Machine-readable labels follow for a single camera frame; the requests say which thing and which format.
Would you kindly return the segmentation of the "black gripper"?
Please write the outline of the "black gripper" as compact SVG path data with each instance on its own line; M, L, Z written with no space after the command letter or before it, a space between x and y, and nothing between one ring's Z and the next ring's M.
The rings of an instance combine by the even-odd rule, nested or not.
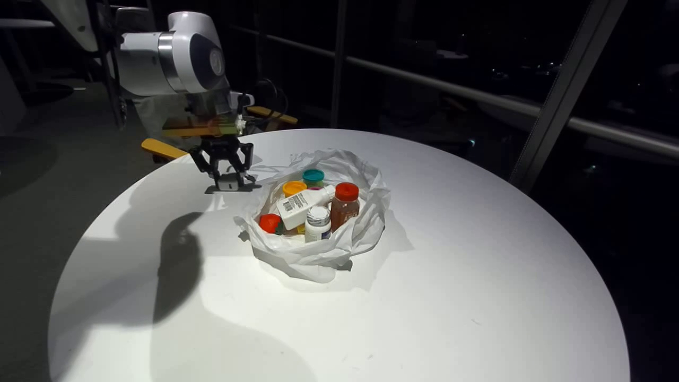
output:
M212 178L212 185L205 188L205 193L218 190L218 185L216 185L218 171L208 159L237 159L236 163L237 188L253 190L257 188L257 178L249 174L253 150L254 150L253 142L240 142L236 135L213 135L213 138L204 138L200 149L191 149L188 154L195 168Z

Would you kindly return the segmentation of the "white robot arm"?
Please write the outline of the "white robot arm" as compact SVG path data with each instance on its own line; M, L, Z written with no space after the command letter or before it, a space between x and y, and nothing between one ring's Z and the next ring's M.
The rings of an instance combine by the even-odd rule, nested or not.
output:
M157 28L150 7L109 0L37 0L52 20L103 72L116 112L132 105L148 130L150 152L188 154L212 178L212 190L253 190L247 107L232 91L224 51L210 14L172 11Z

